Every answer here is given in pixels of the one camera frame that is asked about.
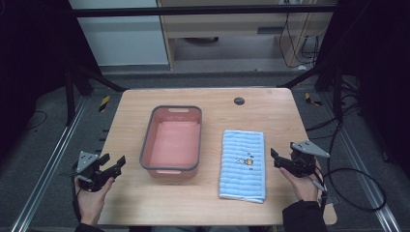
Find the aluminium floor rail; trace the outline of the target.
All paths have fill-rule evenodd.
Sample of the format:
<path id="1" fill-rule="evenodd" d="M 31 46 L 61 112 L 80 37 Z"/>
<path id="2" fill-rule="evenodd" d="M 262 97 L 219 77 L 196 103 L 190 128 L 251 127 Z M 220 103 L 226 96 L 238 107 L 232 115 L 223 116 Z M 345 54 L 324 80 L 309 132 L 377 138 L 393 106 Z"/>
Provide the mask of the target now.
<path id="1" fill-rule="evenodd" d="M 348 131 L 343 127 L 343 121 L 339 122 L 334 115 L 333 100 L 328 94 L 320 93 L 319 96 L 331 117 L 331 122 L 336 126 L 332 135 L 329 153 L 333 153 L 335 141 L 339 138 L 341 146 L 344 149 L 344 154 L 350 160 L 352 165 L 351 168 L 337 168 L 334 172 L 341 172 L 342 170 L 355 172 L 370 204 L 370 208 L 367 209 L 367 211 L 376 214 L 385 232 L 402 232 L 387 203 L 387 194 L 385 190 L 381 187 L 381 184 L 368 173 Z M 344 119 L 347 114 L 357 110 L 358 106 L 356 103 L 352 103 L 348 106 L 344 106 L 342 103 L 341 108 Z"/>
<path id="2" fill-rule="evenodd" d="M 24 207 L 18 214 L 13 223 L 10 232 L 26 232 L 35 213 L 37 212 L 40 203 L 43 200 L 44 194 L 56 172 L 56 169 L 64 156 L 66 149 L 73 137 L 75 129 L 83 115 L 84 108 L 88 102 L 88 97 L 80 97 L 77 106 L 74 109 L 74 116 L 72 121 L 65 126 L 53 152 L 48 159 L 45 168 L 28 197 Z"/>

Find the pink basin with grey rim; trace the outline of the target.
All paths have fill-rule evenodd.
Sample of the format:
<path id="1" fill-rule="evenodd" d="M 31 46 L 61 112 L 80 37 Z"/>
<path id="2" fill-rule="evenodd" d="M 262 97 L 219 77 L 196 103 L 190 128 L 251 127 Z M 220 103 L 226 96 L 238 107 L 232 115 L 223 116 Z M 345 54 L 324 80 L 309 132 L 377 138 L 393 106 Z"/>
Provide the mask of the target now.
<path id="1" fill-rule="evenodd" d="M 155 178 L 193 178 L 199 166 L 202 110 L 159 105 L 152 110 L 139 163 Z"/>

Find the blue striped towel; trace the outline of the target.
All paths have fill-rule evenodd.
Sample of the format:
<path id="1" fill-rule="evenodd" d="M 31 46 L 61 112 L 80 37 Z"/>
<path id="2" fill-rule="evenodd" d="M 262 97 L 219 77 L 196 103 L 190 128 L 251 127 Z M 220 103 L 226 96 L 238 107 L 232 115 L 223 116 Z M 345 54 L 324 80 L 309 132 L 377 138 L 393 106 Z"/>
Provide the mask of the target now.
<path id="1" fill-rule="evenodd" d="M 266 197 L 265 139 L 260 131 L 222 135 L 220 198 L 263 204 Z"/>

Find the black metal stand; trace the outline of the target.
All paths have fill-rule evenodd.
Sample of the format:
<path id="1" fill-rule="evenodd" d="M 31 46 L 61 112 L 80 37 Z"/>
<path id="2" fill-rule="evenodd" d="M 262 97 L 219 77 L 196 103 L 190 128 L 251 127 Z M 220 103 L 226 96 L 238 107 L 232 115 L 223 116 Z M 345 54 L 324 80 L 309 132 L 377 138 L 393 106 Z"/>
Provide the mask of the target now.
<path id="1" fill-rule="evenodd" d="M 291 89 L 297 84 L 302 83 L 308 78 L 317 75 L 318 78 L 314 84 L 314 89 L 318 92 L 327 90 L 330 86 L 333 86 L 333 112 L 339 122 L 343 121 L 342 113 L 342 66 L 335 62 L 324 62 L 319 65 L 315 65 L 308 71 L 303 72 L 299 76 L 292 80 L 279 85 L 279 88 Z"/>
<path id="2" fill-rule="evenodd" d="M 69 65 L 65 70 L 65 89 L 66 89 L 66 103 L 67 103 L 67 123 L 69 126 L 75 117 L 75 104 L 74 104 L 74 89 L 76 88 L 81 96 L 91 96 L 94 89 L 88 79 L 96 80 L 103 86 L 115 92 L 126 91 L 125 87 L 111 82 L 104 78 L 101 74 L 90 71 L 81 66 Z"/>

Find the person's right hand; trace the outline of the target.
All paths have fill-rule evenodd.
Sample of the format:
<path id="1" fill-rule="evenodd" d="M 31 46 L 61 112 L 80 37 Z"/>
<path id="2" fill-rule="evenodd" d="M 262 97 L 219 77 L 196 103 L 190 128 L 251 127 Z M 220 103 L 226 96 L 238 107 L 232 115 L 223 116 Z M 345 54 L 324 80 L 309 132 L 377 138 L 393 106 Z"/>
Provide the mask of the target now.
<path id="1" fill-rule="evenodd" d="M 280 173 L 287 179 L 298 200 L 317 201 L 319 196 L 319 188 L 316 186 L 319 183 L 318 174 L 312 174 L 308 177 L 298 178 L 291 174 L 288 170 L 281 167 Z"/>

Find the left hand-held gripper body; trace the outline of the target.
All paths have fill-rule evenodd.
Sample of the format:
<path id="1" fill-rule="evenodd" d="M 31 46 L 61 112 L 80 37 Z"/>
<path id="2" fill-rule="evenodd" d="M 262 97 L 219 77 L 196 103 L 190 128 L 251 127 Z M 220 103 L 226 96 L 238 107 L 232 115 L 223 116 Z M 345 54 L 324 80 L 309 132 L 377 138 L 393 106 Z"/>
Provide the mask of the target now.
<path id="1" fill-rule="evenodd" d="M 74 175 L 77 177 L 82 189 L 92 192 L 100 190 L 105 181 L 101 166 L 97 165 L 100 155 L 81 151 L 78 157 Z"/>

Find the person's left hand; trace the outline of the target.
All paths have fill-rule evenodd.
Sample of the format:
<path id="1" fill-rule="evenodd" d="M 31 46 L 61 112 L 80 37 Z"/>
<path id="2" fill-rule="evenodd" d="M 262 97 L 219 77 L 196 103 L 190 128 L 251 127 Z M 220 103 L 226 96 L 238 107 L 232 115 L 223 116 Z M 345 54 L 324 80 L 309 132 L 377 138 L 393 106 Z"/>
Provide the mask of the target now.
<path id="1" fill-rule="evenodd" d="M 98 225 L 105 197 L 114 182 L 114 178 L 109 178 L 99 191 L 92 192 L 82 189 L 78 179 L 74 179 L 76 199 L 81 214 L 81 223 L 90 226 Z"/>

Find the black horizontal frame bar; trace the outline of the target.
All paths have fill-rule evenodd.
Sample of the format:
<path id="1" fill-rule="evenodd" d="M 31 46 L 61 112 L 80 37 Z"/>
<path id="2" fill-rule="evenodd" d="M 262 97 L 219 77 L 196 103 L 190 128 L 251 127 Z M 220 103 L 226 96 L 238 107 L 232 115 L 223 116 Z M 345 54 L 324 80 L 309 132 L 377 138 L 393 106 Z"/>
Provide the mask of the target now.
<path id="1" fill-rule="evenodd" d="M 77 17 L 328 13 L 338 5 L 248 5 L 71 10 Z"/>

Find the light wooden desk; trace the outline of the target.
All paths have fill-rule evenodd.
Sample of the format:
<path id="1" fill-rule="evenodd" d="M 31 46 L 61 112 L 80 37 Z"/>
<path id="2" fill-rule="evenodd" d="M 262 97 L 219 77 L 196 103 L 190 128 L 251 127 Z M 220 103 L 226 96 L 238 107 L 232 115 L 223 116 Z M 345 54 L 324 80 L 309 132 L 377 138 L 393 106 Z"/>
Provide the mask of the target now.
<path id="1" fill-rule="evenodd" d="M 156 0 L 160 7 L 325 5 L 336 0 Z M 331 13 L 163 15 L 162 33 L 170 65 L 175 64 L 176 44 L 183 38 L 274 35 L 284 62 L 302 61 L 306 38 L 324 35 Z"/>

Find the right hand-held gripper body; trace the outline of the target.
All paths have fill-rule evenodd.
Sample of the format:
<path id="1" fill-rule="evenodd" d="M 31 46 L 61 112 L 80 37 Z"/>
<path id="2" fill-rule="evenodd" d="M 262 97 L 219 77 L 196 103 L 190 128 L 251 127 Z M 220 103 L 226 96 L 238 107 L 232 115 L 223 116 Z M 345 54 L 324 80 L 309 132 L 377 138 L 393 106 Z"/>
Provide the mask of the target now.
<path id="1" fill-rule="evenodd" d="M 327 159 L 330 154 L 310 140 L 291 142 L 291 165 L 288 171 L 295 177 L 312 175 L 316 169 L 316 157 Z"/>

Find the white cabinet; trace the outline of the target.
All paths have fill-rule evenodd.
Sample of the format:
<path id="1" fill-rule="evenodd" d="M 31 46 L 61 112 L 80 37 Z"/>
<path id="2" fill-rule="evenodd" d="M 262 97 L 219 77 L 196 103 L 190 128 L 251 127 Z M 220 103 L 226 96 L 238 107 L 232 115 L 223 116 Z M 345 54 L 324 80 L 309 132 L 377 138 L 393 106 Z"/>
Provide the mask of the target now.
<path id="1" fill-rule="evenodd" d="M 155 8 L 156 0 L 69 0 L 74 10 Z M 167 65 L 158 16 L 81 17 L 99 66 Z"/>

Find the yellow-handled tool on floor right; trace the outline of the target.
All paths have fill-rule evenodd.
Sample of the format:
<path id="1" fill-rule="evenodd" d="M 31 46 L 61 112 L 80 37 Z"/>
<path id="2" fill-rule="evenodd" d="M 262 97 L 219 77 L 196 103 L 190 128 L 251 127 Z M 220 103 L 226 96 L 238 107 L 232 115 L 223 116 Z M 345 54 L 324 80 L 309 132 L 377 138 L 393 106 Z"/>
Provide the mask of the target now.
<path id="1" fill-rule="evenodd" d="M 312 104 L 312 105 L 317 105 L 317 106 L 323 105 L 321 101 L 314 101 L 314 100 L 311 98 L 310 93 L 305 93 L 305 101 L 306 101 L 307 103 L 309 103 L 309 104 Z"/>

